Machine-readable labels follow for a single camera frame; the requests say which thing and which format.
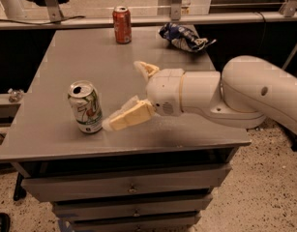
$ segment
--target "red can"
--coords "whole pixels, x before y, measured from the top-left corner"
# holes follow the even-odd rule
[[[131,14],[127,7],[118,6],[112,12],[116,42],[127,44],[132,40]]]

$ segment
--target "crumpled bag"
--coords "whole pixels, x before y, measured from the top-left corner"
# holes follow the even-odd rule
[[[198,52],[216,41],[209,41],[206,38],[200,38],[190,28],[171,22],[164,25],[160,29],[159,34],[177,48],[187,50],[188,52]]]

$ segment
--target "can top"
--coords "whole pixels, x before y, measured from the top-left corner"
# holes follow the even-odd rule
[[[69,95],[74,98],[84,98],[90,95],[93,91],[94,87],[89,81],[76,81],[71,84],[69,89]]]
[[[114,12],[123,13],[123,12],[126,12],[128,10],[129,9],[126,6],[117,6],[117,7],[115,7]]]

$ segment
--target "silver can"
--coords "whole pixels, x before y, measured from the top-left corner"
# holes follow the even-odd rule
[[[94,133],[102,128],[98,91],[91,82],[81,80],[73,83],[68,99],[81,131]]]

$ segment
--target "floor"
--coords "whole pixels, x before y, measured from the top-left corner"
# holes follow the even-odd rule
[[[252,145],[242,147],[231,161],[233,170],[194,232],[297,231],[297,152],[282,128],[267,119],[260,130],[249,130]],[[60,231],[48,203],[30,194],[13,201],[16,173],[0,171],[0,212],[11,216],[11,232]],[[167,228],[156,232],[185,232]]]

